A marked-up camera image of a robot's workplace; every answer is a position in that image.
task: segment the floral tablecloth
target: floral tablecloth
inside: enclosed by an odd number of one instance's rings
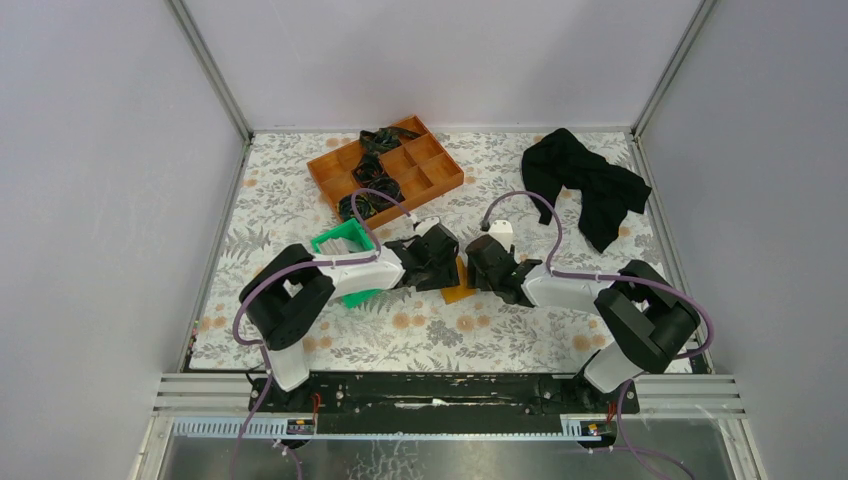
[[[480,235],[483,212],[497,196],[522,189],[520,160],[542,134],[451,133],[437,138],[465,172],[465,184],[416,210],[438,215],[460,239],[461,248]],[[632,167],[623,133],[576,134],[611,163]],[[322,201],[306,162],[353,134],[259,134],[248,159],[203,316],[191,347],[192,369],[245,369],[261,363],[256,347],[232,336],[238,293],[285,246],[309,241],[338,221]],[[619,239],[598,254],[577,229],[580,192],[563,190],[556,210],[565,228],[555,265],[615,271],[639,258],[662,272],[659,244],[647,215],[628,214]],[[529,199],[501,203],[492,219],[512,222],[516,253],[545,258],[556,238],[555,225],[538,224]],[[401,217],[377,230],[383,240],[411,233]],[[258,336],[248,321],[242,335]],[[600,317],[561,308],[505,305],[491,293],[445,305],[439,291],[380,293],[348,309],[328,305],[303,339],[313,370],[575,372],[611,341]],[[685,361],[669,371],[688,372]]]

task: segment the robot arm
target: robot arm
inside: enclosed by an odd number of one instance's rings
[[[244,288],[242,301],[285,267],[333,262],[280,278],[248,305],[248,318],[265,340],[274,379],[282,389],[291,390],[309,377],[300,339],[328,301],[364,290],[415,287],[422,291],[458,284],[457,239],[438,221],[424,221],[419,227],[412,239],[387,242],[375,261],[357,265],[348,265],[349,260],[371,257],[373,252],[324,256],[310,254],[300,244],[290,245]],[[508,304],[599,314],[616,341],[590,358],[578,376],[600,392],[611,392],[642,371],[665,371],[700,323],[688,304],[649,287],[554,277],[541,260],[517,263],[511,243],[511,227],[498,221],[489,233],[468,245],[469,286],[492,291]],[[631,261],[621,272],[665,282],[641,261]],[[287,281],[301,289],[290,293]],[[634,302],[647,302],[648,307],[639,310]]]
[[[505,247],[499,234],[483,235],[471,242],[466,249],[469,284],[492,290],[509,304],[565,307],[600,315],[615,341],[590,358],[579,376],[602,393],[615,390],[643,371],[665,372],[700,324],[700,317],[689,304],[661,290],[554,276],[541,260],[516,263],[512,246],[510,252]],[[620,273],[667,285],[659,273],[640,260],[630,261]]]

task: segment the white connector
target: white connector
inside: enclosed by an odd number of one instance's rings
[[[427,233],[427,230],[430,230],[431,228],[435,227],[439,224],[439,222],[441,222],[439,217],[427,217],[424,220],[418,222],[418,225],[415,226],[415,234],[423,236],[425,233]]]
[[[267,370],[268,376],[271,376],[273,371],[277,385],[287,392],[309,379],[309,360],[300,340],[282,350],[268,350],[268,359],[271,360],[271,369]]]
[[[512,232],[512,224],[506,220],[495,220],[492,222],[489,227],[489,231],[486,233],[497,240],[497,242],[500,243],[507,252],[512,248],[512,239],[514,236]]]

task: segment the gray wall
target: gray wall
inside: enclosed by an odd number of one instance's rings
[[[644,138],[773,479],[848,468],[846,20],[843,0],[719,2]]]
[[[698,0],[187,3],[271,129],[630,125]]]
[[[0,477],[126,478],[240,142],[163,1],[0,6]]]

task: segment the orange tray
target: orange tray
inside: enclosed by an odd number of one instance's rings
[[[412,211],[462,185],[465,179],[462,169],[418,117],[413,115],[392,126],[421,134],[414,140],[401,136],[400,147],[380,155],[383,169],[398,182],[403,192],[405,200],[401,205]],[[306,164],[324,200],[340,221],[344,220],[338,212],[339,201],[359,188],[351,172],[363,154],[365,149],[356,141]],[[398,207],[391,207],[367,219],[366,223],[377,228],[401,215],[403,212]]]

